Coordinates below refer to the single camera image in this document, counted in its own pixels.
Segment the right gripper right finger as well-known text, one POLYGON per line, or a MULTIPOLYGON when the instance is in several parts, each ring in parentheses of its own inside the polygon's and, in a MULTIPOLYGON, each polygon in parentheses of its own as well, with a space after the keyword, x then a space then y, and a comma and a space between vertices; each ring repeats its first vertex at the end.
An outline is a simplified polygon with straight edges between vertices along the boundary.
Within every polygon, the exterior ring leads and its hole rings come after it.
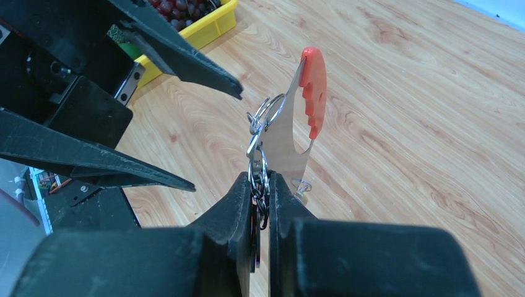
POLYGON ((480 296, 456 239, 440 228, 322 220, 271 174, 271 296, 480 296))

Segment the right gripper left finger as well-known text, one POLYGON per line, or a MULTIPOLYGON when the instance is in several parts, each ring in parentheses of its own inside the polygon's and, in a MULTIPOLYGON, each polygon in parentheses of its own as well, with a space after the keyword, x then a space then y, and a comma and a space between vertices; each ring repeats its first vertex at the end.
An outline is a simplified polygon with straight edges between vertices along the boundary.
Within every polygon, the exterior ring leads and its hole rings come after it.
POLYGON ((60 231, 25 264, 12 296, 248 296, 250 185, 185 227, 60 231))

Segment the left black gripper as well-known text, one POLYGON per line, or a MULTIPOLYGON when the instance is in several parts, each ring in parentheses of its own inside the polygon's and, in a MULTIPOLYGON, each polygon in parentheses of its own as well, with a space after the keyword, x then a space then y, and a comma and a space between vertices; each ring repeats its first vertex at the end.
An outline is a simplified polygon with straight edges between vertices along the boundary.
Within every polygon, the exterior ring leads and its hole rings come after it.
POLYGON ((114 150, 143 68, 106 34, 112 25, 108 1, 1 2, 1 158, 63 178, 45 195, 53 228, 138 228, 117 187, 196 190, 114 150))

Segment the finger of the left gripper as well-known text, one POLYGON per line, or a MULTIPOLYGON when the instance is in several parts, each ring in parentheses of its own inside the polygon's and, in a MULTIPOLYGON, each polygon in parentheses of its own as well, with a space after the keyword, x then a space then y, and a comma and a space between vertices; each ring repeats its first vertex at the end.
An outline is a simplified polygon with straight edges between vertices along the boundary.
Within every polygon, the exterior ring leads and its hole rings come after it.
POLYGON ((238 79, 186 41, 147 1, 108 1, 116 25, 164 74, 241 100, 238 79))

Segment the keyring tool with keys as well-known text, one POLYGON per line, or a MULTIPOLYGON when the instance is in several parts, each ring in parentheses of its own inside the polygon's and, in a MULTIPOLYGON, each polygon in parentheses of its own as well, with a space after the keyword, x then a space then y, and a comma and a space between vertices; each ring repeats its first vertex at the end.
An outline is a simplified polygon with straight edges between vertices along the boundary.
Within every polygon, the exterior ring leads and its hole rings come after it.
POLYGON ((269 222, 270 175, 279 173, 292 194, 303 183, 303 175, 314 141, 324 122, 327 97, 326 65, 320 49, 309 46, 302 51, 299 66, 285 93, 266 98, 252 114, 248 113, 252 135, 246 156, 251 186, 251 271, 260 264, 260 232, 269 222), (293 141, 294 102, 302 89, 305 114, 310 128, 309 146, 298 152, 293 141))

